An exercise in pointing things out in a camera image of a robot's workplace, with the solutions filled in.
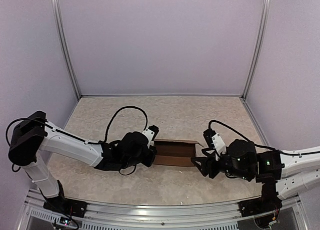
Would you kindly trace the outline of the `brown cardboard box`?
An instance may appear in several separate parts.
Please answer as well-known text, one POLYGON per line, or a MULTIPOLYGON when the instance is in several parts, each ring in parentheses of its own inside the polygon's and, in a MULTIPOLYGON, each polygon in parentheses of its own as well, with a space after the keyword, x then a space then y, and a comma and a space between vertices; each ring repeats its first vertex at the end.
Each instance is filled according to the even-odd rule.
POLYGON ((197 156, 197 146, 203 147, 198 141, 172 139, 155 139, 154 146, 157 155, 153 164, 174 167, 193 167, 191 158, 197 156))

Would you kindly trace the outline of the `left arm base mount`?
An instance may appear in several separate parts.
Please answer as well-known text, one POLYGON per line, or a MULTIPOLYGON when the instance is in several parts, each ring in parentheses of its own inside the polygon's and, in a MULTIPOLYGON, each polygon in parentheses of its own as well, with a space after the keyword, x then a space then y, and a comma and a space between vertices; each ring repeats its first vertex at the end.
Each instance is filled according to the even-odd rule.
POLYGON ((45 199, 43 207, 47 210, 51 210, 69 217, 84 218, 88 203, 84 201, 68 199, 64 195, 64 189, 61 182, 58 180, 58 196, 45 199))

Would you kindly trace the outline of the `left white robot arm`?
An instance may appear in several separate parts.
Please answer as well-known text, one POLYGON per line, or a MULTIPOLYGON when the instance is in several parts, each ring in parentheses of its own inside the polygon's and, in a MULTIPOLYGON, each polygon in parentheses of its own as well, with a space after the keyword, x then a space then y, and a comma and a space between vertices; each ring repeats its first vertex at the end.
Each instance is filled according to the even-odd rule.
POLYGON ((62 194, 58 181, 52 176, 40 151, 52 152, 83 162, 101 171, 120 172, 143 164, 150 167, 157 150, 153 141, 159 133, 155 125, 146 126, 142 132, 129 132, 121 140, 93 142, 69 133, 52 122, 46 114, 37 111, 27 118, 13 120, 8 158, 21 167, 37 185, 50 204, 63 213, 70 208, 70 201, 62 194))

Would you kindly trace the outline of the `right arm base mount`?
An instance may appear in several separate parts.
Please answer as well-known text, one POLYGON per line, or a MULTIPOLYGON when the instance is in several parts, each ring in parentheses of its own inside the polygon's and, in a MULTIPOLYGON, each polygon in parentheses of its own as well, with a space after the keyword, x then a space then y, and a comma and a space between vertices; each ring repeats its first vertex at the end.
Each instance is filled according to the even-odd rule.
POLYGON ((263 184, 260 197, 240 201, 238 206, 242 217, 279 210, 282 207, 282 200, 278 197, 276 182, 263 184))

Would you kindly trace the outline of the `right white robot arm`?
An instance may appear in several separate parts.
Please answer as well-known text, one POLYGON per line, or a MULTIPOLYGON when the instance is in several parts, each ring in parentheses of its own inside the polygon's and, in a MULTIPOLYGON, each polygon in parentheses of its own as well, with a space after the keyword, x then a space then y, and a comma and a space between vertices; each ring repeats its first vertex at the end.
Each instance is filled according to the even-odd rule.
POLYGON ((319 147, 296 151, 268 147, 262 153, 257 148, 249 140, 236 139, 226 146, 214 137, 202 150, 203 156, 193 157, 191 162, 204 177, 214 179, 223 173, 227 178, 260 183, 261 196, 255 202, 260 212, 268 211, 276 200, 284 200, 320 180, 319 147))

